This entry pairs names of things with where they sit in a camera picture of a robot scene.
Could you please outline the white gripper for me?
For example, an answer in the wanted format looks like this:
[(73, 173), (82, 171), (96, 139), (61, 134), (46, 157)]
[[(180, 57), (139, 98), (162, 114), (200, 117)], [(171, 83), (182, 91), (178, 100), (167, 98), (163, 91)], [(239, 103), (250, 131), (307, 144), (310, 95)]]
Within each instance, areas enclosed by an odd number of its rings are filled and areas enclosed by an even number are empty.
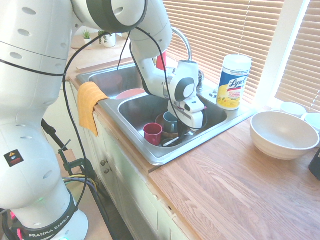
[(203, 127), (204, 120), (204, 104), (199, 99), (187, 99), (181, 102), (168, 102), (168, 111), (178, 120), (177, 133), (180, 139), (191, 136), (192, 129), (200, 129)]

